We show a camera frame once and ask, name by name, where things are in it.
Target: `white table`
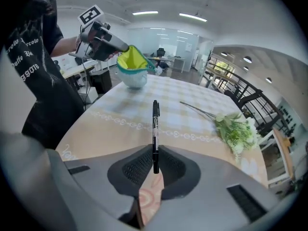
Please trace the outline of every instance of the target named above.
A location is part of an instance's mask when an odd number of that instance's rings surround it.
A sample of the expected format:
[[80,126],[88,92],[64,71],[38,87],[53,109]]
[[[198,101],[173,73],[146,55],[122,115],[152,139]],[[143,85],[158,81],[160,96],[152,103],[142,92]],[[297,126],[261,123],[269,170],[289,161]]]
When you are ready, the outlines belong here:
[[[181,67],[175,67],[176,64],[182,64],[182,65],[181,65]],[[185,59],[184,58],[179,58],[179,57],[173,58],[173,68],[181,69],[181,73],[183,73],[184,66],[185,66]]]
[[[93,66],[95,66],[98,62],[96,60],[90,60],[84,63],[84,66],[86,69],[89,69]],[[67,69],[62,76],[64,77],[64,79],[70,78],[71,76],[77,75],[80,72],[84,71],[83,65],[79,65],[76,67],[72,67]]]
[[[226,95],[184,81],[148,75],[139,90],[123,82],[97,100],[69,129],[56,148],[66,160],[113,154],[152,143],[152,108],[160,106],[159,144],[186,149],[225,160],[267,186],[260,149],[245,151],[236,164],[230,148],[221,141],[207,117],[180,103],[183,101],[213,114],[240,112]],[[149,220],[157,211],[164,187],[162,174],[149,174],[139,191],[142,215]],[[146,200],[155,201],[147,204]]]
[[172,62],[173,60],[170,59],[165,59],[165,58],[161,58],[161,57],[147,57],[147,59],[149,60],[155,60],[155,61],[161,61],[161,62]]

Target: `person's arm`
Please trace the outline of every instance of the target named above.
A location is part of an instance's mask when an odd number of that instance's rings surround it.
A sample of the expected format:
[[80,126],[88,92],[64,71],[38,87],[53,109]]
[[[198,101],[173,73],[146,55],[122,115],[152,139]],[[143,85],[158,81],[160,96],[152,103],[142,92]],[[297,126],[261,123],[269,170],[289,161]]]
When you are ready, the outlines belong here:
[[51,57],[61,56],[76,50],[76,39],[63,38],[63,34],[57,25],[57,4],[56,0],[51,2],[53,13],[43,16],[43,42]]
[[76,39],[77,37],[73,38],[62,38],[60,39],[57,44],[54,46],[50,56],[56,57],[61,56],[64,54],[68,54],[76,50]]

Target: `railing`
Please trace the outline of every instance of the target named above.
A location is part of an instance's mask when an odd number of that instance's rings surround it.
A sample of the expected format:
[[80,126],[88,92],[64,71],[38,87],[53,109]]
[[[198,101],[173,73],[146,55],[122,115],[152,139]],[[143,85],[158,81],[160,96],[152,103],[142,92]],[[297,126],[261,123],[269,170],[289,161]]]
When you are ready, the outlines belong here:
[[213,82],[215,90],[223,92],[230,96],[237,106],[242,110],[244,116],[252,117],[256,121],[257,130],[262,136],[269,133],[273,126],[283,130],[284,133],[289,136],[290,130],[288,124],[284,120],[284,117],[280,110],[259,90],[242,77],[234,74],[233,72],[226,70],[222,67],[224,74],[229,78],[237,81],[236,84],[232,84],[228,80],[221,80],[219,86],[217,81]]

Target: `robotic arm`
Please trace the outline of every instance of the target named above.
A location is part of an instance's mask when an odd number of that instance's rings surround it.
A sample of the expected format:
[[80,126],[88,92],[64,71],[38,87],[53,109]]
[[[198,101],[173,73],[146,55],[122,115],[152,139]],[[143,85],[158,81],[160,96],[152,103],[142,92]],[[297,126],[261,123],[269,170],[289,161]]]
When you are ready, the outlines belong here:
[[87,9],[78,20],[81,23],[81,42],[76,52],[70,55],[105,61],[110,54],[128,51],[129,46],[109,31],[111,26],[97,5]]

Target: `wall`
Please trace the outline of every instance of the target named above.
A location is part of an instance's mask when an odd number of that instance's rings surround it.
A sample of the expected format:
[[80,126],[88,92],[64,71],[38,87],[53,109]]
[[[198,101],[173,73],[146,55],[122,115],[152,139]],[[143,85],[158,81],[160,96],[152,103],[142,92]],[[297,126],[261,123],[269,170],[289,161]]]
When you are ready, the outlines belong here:
[[263,91],[263,94],[274,104],[278,105],[282,100],[282,95],[267,81],[262,80],[248,71],[246,74],[241,76],[253,86]]
[[206,55],[208,57],[210,51],[213,51],[213,41],[210,39],[205,39],[202,38],[202,41],[200,42],[199,40],[199,44],[197,46],[197,48],[199,48],[199,54],[203,54]]
[[260,0],[253,10],[238,11],[222,26],[216,46],[258,46],[308,64],[306,37],[292,14],[278,0]]
[[135,22],[127,25],[127,29],[133,28],[150,28],[150,27],[158,27],[158,28],[168,28],[181,30],[185,32],[190,32],[196,35],[199,35],[203,38],[207,38],[210,40],[216,40],[218,36],[218,31],[215,29],[209,29],[206,26],[195,26],[188,23],[176,22],[176,21],[143,21],[143,22]]
[[302,136],[295,141],[294,151],[291,152],[291,158],[293,167],[297,167],[295,170],[295,178],[299,179],[308,170],[308,156],[301,160],[306,155],[306,143],[308,142],[308,132],[302,134]]
[[283,75],[280,75],[277,71],[260,67],[258,69],[252,69],[249,72],[261,80],[264,80],[265,83],[265,79],[270,76],[272,79],[271,85],[273,88],[275,88],[277,92],[280,93],[280,95],[289,103],[289,105],[302,120],[304,127],[308,129],[307,94],[303,93],[297,85]]
[[135,28],[128,30],[128,43],[136,46],[144,54],[156,54],[159,48],[165,50],[166,57],[179,56],[185,60],[183,70],[191,68],[199,37],[174,29]]
[[283,109],[286,109],[286,111],[288,112],[289,115],[285,115],[284,113],[282,113],[285,120],[288,118],[288,116],[291,116],[291,118],[293,119],[288,124],[288,127],[291,128],[295,124],[293,133],[295,140],[298,140],[304,133],[307,132],[306,129],[303,127],[301,119],[285,99],[282,99],[281,103],[277,107],[283,107]]

